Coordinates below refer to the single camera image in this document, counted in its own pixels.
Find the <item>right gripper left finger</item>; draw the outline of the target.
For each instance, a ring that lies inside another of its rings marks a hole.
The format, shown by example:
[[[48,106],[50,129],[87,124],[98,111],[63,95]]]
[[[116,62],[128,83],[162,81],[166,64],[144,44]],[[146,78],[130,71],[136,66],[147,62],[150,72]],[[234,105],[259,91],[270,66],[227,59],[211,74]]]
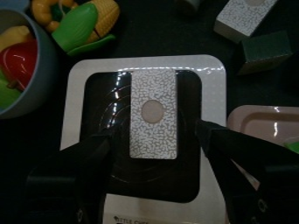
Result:
[[[102,224],[118,127],[75,143],[32,169],[22,224]]]

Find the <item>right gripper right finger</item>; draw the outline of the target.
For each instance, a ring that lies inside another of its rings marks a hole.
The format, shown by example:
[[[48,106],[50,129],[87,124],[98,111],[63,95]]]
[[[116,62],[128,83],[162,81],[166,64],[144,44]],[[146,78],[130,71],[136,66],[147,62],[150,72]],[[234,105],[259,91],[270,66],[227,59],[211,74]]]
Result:
[[[199,120],[195,133],[230,224],[299,224],[299,154],[215,122]]]

